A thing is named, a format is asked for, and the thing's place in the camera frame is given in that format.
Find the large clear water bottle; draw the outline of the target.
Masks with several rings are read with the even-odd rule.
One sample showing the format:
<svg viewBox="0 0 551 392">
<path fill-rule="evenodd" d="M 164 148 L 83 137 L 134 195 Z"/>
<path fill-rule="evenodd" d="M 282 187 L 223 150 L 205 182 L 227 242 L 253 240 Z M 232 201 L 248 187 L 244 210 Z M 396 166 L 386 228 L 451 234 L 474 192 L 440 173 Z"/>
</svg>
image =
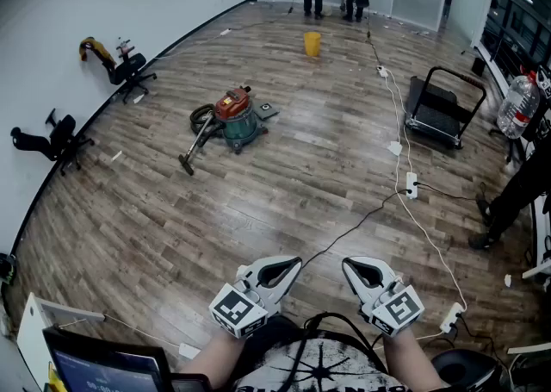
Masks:
<svg viewBox="0 0 551 392">
<path fill-rule="evenodd" d="M 497 117 L 498 129 L 510 140 L 518 139 L 529 125 L 540 102 L 534 71 L 513 79 Z"/>
</svg>

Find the person's black trousers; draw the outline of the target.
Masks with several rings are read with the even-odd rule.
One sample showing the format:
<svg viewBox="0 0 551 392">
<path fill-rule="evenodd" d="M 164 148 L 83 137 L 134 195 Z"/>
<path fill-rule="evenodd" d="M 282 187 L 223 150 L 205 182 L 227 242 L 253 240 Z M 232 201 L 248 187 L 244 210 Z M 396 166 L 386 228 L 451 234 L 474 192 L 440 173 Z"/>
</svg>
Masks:
<svg viewBox="0 0 551 392">
<path fill-rule="evenodd" d="M 288 317 L 276 314 L 246 340 L 245 351 L 263 354 L 273 347 L 301 340 L 303 334 L 303 328 Z"/>
</svg>

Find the black helmet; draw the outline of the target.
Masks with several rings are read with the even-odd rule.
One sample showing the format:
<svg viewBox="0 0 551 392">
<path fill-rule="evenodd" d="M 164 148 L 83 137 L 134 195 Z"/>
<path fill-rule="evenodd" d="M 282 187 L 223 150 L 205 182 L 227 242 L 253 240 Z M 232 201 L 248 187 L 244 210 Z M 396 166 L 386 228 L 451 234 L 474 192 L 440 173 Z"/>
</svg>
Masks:
<svg viewBox="0 0 551 392">
<path fill-rule="evenodd" d="M 12 285 L 17 273 L 16 257 L 0 252 L 0 282 Z"/>
</svg>

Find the black platform trolley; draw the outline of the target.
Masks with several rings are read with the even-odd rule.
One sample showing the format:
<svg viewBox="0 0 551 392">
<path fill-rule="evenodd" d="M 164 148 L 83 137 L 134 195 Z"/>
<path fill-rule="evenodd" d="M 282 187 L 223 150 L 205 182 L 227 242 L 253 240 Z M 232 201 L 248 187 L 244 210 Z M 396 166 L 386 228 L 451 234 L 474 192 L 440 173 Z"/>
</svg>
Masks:
<svg viewBox="0 0 551 392">
<path fill-rule="evenodd" d="M 452 91 L 430 83 L 437 71 L 446 72 L 481 91 L 482 95 L 472 110 L 460 106 Z M 425 79 L 411 77 L 405 125 L 440 140 L 449 148 L 460 150 L 461 137 L 485 100 L 486 89 L 479 80 L 446 67 L 433 66 Z"/>
</svg>

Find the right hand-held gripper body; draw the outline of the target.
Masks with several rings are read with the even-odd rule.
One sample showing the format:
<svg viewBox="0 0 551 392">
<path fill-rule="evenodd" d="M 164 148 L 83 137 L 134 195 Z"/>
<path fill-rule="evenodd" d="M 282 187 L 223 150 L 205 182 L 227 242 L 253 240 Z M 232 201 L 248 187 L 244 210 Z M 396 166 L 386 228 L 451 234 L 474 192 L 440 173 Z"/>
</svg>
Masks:
<svg viewBox="0 0 551 392">
<path fill-rule="evenodd" d="M 400 277 L 386 287 L 365 289 L 359 298 L 360 311 L 367 323 L 379 328 L 386 336 L 396 336 L 424 312 L 415 289 L 411 285 L 405 286 Z"/>
</svg>

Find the red vacuum cleaner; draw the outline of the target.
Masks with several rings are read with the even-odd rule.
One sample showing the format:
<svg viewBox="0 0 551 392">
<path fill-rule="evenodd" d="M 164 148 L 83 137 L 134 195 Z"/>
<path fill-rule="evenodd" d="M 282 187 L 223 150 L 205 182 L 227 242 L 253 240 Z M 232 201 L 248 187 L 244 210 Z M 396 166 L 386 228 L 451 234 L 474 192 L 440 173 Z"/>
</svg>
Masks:
<svg viewBox="0 0 551 392">
<path fill-rule="evenodd" d="M 257 121 L 250 92 L 249 86 L 228 90 L 214 106 L 214 115 L 222 125 L 223 137 L 235 154 L 240 154 L 244 146 L 259 135 L 269 132 Z"/>
</svg>

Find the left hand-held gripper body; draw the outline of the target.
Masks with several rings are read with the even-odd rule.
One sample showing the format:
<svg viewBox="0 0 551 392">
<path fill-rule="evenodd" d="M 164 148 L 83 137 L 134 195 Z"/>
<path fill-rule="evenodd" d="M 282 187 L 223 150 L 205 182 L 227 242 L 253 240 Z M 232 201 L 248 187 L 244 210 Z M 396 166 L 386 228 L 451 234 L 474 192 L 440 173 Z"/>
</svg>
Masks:
<svg viewBox="0 0 551 392">
<path fill-rule="evenodd" d="M 253 271 L 241 265 L 234 284 L 226 283 L 209 305 L 213 319 L 235 338 L 246 338 L 280 312 L 273 294 L 261 295 Z"/>
</svg>

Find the black office chair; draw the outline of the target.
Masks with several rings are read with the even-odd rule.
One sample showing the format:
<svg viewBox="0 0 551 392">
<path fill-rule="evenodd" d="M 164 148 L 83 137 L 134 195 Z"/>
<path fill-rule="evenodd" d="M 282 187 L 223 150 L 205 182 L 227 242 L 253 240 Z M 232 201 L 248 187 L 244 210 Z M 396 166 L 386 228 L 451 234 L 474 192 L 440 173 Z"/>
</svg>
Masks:
<svg viewBox="0 0 551 392">
<path fill-rule="evenodd" d="M 130 46 L 129 43 L 128 46 L 134 50 L 135 46 Z M 158 78 L 155 72 L 147 75 L 142 74 L 141 71 L 146 64 L 145 56 L 142 53 L 132 55 L 131 52 L 126 59 L 119 58 L 120 64 L 116 65 L 113 72 L 107 71 L 109 82 L 120 87 L 118 93 L 123 94 L 122 102 L 124 104 L 127 104 L 127 99 L 135 88 L 140 88 L 147 95 L 149 89 L 142 83 L 150 78 L 153 80 Z"/>
<path fill-rule="evenodd" d="M 55 109 L 53 109 L 46 119 L 46 124 L 53 126 L 48 138 L 26 134 L 20 128 L 13 128 L 10 132 L 14 147 L 20 151 L 40 152 L 52 162 L 61 162 L 60 174 L 65 176 L 65 166 L 74 160 L 78 170 L 81 169 L 77 152 L 78 150 L 90 144 L 95 145 L 91 138 L 83 136 L 77 137 L 73 134 L 76 127 L 76 121 L 71 115 L 66 115 L 63 119 L 56 121 L 54 119 Z"/>
</svg>

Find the metal vacuum wand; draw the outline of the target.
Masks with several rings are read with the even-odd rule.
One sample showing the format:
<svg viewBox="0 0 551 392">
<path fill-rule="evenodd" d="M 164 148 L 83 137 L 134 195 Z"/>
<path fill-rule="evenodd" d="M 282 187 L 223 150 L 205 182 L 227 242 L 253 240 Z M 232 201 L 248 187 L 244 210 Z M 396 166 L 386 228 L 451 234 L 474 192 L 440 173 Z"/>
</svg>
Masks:
<svg viewBox="0 0 551 392">
<path fill-rule="evenodd" d="M 211 120 L 214 119 L 214 115 L 213 115 L 213 112 L 212 111 L 209 111 L 207 113 L 207 118 L 206 120 L 203 122 L 202 126 L 201 126 L 201 129 L 200 131 L 198 132 L 198 134 L 196 135 L 193 143 L 191 144 L 191 146 L 189 147 L 188 151 L 182 155 L 182 154 L 179 154 L 178 155 L 178 161 L 180 162 L 181 166 L 183 167 L 183 169 L 190 175 L 190 176 L 193 176 L 194 175 L 194 170 L 193 168 L 191 167 L 191 165 L 189 164 L 189 159 L 190 157 L 192 156 L 194 150 L 198 147 L 199 144 L 203 145 L 204 142 L 203 140 L 205 139 L 205 136 L 204 136 L 204 133 L 205 131 L 207 130 L 207 127 L 210 125 L 211 123 Z"/>
</svg>

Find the black tablet screen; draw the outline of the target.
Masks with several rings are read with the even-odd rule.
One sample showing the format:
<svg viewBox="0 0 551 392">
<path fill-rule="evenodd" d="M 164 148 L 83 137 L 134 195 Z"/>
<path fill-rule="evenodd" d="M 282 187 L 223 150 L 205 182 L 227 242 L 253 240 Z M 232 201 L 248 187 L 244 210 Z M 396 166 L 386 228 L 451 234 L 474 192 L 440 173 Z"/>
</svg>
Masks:
<svg viewBox="0 0 551 392">
<path fill-rule="evenodd" d="M 175 392 L 160 347 L 96 339 L 59 327 L 42 333 L 67 392 Z"/>
</svg>

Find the person's left forearm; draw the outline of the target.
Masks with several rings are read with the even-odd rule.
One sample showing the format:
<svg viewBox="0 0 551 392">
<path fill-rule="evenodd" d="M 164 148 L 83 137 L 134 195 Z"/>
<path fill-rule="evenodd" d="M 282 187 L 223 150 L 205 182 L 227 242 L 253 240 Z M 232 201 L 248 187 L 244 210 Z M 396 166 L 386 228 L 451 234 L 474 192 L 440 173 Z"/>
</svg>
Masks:
<svg viewBox="0 0 551 392">
<path fill-rule="evenodd" d="M 180 372 L 202 374 L 207 377 L 213 390 L 221 389 L 228 384 L 245 343 L 246 338 L 237 339 L 228 331 L 220 329 Z"/>
</svg>

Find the person's printed t-shirt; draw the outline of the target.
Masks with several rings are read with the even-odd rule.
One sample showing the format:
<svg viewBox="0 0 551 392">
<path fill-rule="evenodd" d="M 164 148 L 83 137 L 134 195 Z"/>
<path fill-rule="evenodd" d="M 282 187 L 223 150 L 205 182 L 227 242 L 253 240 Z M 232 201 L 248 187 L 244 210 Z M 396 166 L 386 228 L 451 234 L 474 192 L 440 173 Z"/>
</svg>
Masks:
<svg viewBox="0 0 551 392">
<path fill-rule="evenodd" d="M 277 392 L 291 373 L 300 340 L 277 343 L 237 374 L 231 392 Z M 375 368 L 359 340 L 319 331 L 306 342 L 287 392 L 409 392 Z"/>
</svg>

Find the yellow jacket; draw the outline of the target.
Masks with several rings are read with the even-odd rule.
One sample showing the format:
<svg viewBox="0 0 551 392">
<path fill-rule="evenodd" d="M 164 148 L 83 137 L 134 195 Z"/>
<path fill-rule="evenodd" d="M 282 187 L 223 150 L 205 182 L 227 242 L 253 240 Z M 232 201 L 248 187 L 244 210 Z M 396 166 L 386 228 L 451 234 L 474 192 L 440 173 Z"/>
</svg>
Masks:
<svg viewBox="0 0 551 392">
<path fill-rule="evenodd" d="M 94 37 L 88 37 L 82 40 L 79 44 L 78 52 L 79 57 L 83 62 L 88 59 L 88 52 L 92 52 L 95 56 L 97 56 L 97 58 L 99 58 L 102 65 L 108 72 L 113 72 L 115 70 L 115 60 L 105 46 Z"/>
</svg>

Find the person's right forearm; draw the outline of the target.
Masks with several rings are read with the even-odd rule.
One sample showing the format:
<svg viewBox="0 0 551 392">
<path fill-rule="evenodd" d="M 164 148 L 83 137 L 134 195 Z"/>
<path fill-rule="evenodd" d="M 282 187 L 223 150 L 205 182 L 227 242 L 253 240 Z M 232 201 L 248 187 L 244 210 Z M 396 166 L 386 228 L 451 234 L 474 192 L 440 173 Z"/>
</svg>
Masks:
<svg viewBox="0 0 551 392">
<path fill-rule="evenodd" d="M 446 387 L 410 328 L 394 337 L 384 336 L 383 346 L 389 375 L 412 392 L 431 392 Z"/>
</svg>

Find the black round stool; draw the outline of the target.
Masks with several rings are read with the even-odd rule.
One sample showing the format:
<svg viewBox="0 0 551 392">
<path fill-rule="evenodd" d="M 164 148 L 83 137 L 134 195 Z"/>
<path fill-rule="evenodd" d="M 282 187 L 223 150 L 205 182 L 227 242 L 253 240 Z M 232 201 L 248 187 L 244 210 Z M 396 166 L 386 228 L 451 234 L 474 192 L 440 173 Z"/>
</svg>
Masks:
<svg viewBox="0 0 551 392">
<path fill-rule="evenodd" d="M 489 354 L 450 349 L 436 355 L 431 362 L 445 383 L 463 392 L 511 392 L 505 368 Z"/>
</svg>

